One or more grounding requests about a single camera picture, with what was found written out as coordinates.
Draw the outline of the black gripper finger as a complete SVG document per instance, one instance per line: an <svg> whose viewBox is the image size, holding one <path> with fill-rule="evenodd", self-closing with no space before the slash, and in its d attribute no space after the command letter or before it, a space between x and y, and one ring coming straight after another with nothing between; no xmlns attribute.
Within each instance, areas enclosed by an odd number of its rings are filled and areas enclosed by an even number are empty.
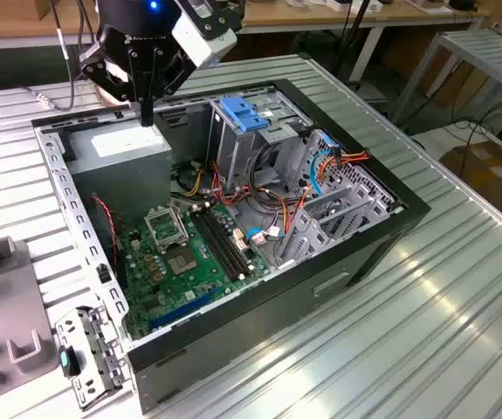
<svg viewBox="0 0 502 419"><path fill-rule="evenodd" d="M147 126L150 127L154 124L155 102L173 95L196 66L178 43L153 43L148 52Z"/></svg>
<svg viewBox="0 0 502 419"><path fill-rule="evenodd" d="M120 31L102 31L98 41L80 55L82 73L120 102L129 102L142 127L147 125L147 88L132 38Z"/></svg>

